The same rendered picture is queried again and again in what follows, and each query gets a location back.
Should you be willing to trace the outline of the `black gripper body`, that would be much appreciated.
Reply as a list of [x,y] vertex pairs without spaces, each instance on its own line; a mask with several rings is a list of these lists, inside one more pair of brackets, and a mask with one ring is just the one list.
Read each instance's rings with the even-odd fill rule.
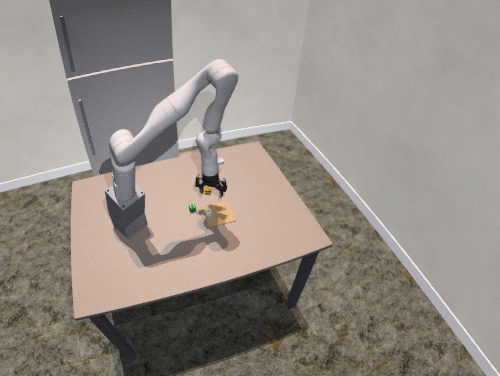
[[[212,185],[211,185],[211,182],[214,182],[216,185],[218,185],[218,184],[219,184],[219,180],[220,180],[220,179],[219,179],[219,171],[218,171],[218,173],[217,173],[216,175],[214,175],[214,176],[205,176],[205,175],[203,175],[203,174],[202,174],[202,179],[201,179],[201,180],[205,183],[206,181],[205,181],[204,179],[205,179],[206,181],[208,181],[208,184],[207,184],[206,186],[208,186],[208,187],[213,187],[213,188],[214,188],[214,186],[212,186]],[[209,182],[209,181],[211,181],[211,182]]]

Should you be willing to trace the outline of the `orange flat mat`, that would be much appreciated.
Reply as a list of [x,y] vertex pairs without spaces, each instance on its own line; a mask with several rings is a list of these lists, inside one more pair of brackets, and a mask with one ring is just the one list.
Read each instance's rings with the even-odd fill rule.
[[[237,221],[228,201],[201,206],[201,209],[203,211],[208,227],[213,227]],[[206,209],[211,209],[212,217],[206,218],[205,216]]]

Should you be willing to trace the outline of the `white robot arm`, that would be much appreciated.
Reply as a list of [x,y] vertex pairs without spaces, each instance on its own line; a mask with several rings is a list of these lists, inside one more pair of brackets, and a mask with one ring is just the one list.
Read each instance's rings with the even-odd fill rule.
[[205,111],[203,119],[205,131],[197,136],[196,144],[201,154],[202,174],[205,176],[216,175],[219,171],[218,165],[224,164],[224,159],[218,158],[217,150],[209,149],[209,147],[221,140],[220,125],[223,113],[237,82],[237,72],[225,60],[217,59],[161,101],[153,109],[146,125],[136,137],[133,137],[132,133],[125,129],[116,131],[109,141],[116,200],[127,201],[134,197],[135,158],[158,136],[183,118],[190,110],[199,92],[209,84],[216,88],[216,96]]

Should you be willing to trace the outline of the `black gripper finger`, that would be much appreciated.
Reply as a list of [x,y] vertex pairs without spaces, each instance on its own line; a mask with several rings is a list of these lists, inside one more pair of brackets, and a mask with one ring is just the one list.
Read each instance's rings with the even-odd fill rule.
[[226,192],[226,190],[227,190],[227,183],[226,183],[226,179],[219,180],[219,182],[221,184],[219,183],[218,186],[214,182],[211,182],[211,185],[220,191],[219,194],[220,194],[220,198],[221,198],[223,196],[223,192]]
[[205,185],[207,185],[207,184],[208,184],[208,181],[206,181],[205,183],[204,183],[204,182],[202,182],[201,184],[200,184],[200,183],[197,183],[197,182],[199,182],[201,179],[202,179],[202,177],[198,174],[198,175],[196,176],[196,180],[195,180],[195,187],[199,187],[200,193],[201,193],[201,194],[203,194],[204,189],[203,189],[202,187],[204,187]]

